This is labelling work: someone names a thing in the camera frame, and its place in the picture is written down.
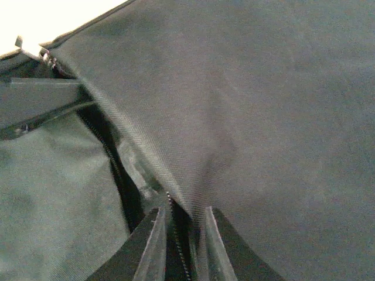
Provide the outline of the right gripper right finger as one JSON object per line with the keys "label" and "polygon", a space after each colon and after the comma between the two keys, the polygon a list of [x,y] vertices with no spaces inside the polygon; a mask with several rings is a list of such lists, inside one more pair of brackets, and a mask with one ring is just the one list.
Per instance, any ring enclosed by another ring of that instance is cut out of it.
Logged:
{"label": "right gripper right finger", "polygon": [[207,207],[205,223],[210,280],[284,279],[250,249],[219,209]]}

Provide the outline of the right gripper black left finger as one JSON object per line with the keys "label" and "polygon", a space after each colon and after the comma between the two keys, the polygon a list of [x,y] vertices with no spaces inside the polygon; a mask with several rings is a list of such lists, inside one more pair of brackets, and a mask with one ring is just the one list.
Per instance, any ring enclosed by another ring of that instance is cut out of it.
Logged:
{"label": "right gripper black left finger", "polygon": [[154,208],[123,246],[87,280],[164,280],[166,242],[166,210]]}

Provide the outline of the black backpack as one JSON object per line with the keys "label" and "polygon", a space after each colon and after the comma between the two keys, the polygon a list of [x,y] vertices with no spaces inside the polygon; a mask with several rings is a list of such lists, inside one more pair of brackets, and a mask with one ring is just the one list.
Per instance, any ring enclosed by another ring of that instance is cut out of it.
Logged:
{"label": "black backpack", "polygon": [[1,279],[87,280],[219,209],[283,280],[374,279],[374,2],[127,1],[1,59]]}

